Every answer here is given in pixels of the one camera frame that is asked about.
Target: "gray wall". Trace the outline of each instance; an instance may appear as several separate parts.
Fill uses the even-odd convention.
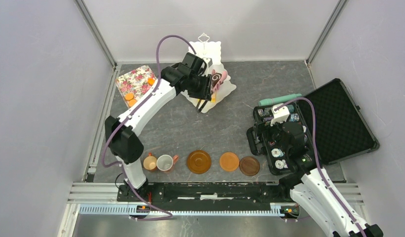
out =
[[[223,61],[306,59],[337,0],[85,0],[114,58],[154,62],[165,35],[221,41]],[[160,61],[187,46],[166,40]]]
[[[56,236],[110,72],[74,1],[0,0],[0,237]]]
[[[405,0],[349,1],[313,61],[317,86],[341,78],[381,143],[343,162],[369,218],[405,236]]]

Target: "open black case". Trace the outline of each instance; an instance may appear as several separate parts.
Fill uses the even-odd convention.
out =
[[[355,104],[340,79],[333,79],[304,97],[314,105],[316,144],[322,164],[334,164],[379,148],[378,140],[359,111],[360,107]],[[299,122],[307,127],[306,148],[313,150],[311,108],[305,101],[296,101],[293,106],[293,113],[299,114]],[[269,170],[274,175],[294,172],[293,169],[290,169],[294,165],[293,160],[285,160],[287,159],[285,156],[276,158],[271,153],[275,144],[272,137],[276,131],[274,131],[274,126],[270,126],[264,121],[264,118],[269,115],[261,116],[258,113],[259,110],[271,107],[271,105],[258,106],[253,110],[256,122],[247,131],[251,152],[256,156],[266,155]],[[276,162],[285,162],[288,166],[278,168]]]

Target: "gray table surface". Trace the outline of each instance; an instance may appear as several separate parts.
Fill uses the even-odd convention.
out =
[[[285,223],[279,217],[176,216],[135,222],[121,215],[79,215],[74,237],[324,237],[312,218]]]
[[[179,155],[174,170],[169,173],[144,170],[149,182],[220,182],[220,181],[278,181],[282,176],[269,172],[265,156],[256,156],[260,163],[257,175],[248,177],[239,169],[226,172],[219,160],[225,152],[234,152],[241,159],[253,156],[250,152],[246,131],[253,126],[253,108],[258,101],[293,93],[306,94],[314,90],[308,69],[302,61],[224,62],[236,90],[207,113],[198,114],[195,107],[178,95],[168,102],[145,126],[139,139],[144,144],[141,160],[149,152],[159,157],[163,154]],[[155,74],[155,64],[148,64]],[[142,66],[122,65],[120,75]],[[112,102],[110,114],[117,117],[127,110],[118,90]],[[204,174],[194,174],[186,165],[187,156],[195,150],[205,150],[211,156],[212,165]],[[109,149],[105,162],[115,160]],[[343,181],[339,164],[326,166],[333,181]],[[94,182],[113,182],[121,172],[118,166],[104,168],[99,160]]]

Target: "orange mug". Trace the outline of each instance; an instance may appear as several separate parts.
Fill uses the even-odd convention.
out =
[[[173,169],[173,165],[178,162],[179,156],[175,155],[173,158],[170,155],[162,155],[157,159],[157,168],[163,172],[169,172]]]
[[[143,167],[148,171],[155,171],[157,170],[157,158],[154,157],[151,153],[148,154],[143,160]]]

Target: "brown saucer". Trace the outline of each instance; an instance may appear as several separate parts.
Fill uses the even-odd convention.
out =
[[[226,152],[220,157],[220,166],[225,171],[235,171],[239,167],[239,157],[233,152]]]
[[[259,161],[254,157],[244,157],[240,161],[240,170],[247,176],[256,175],[260,170]]]
[[[197,150],[189,154],[186,163],[192,173],[203,174],[211,167],[211,157],[205,151]]]

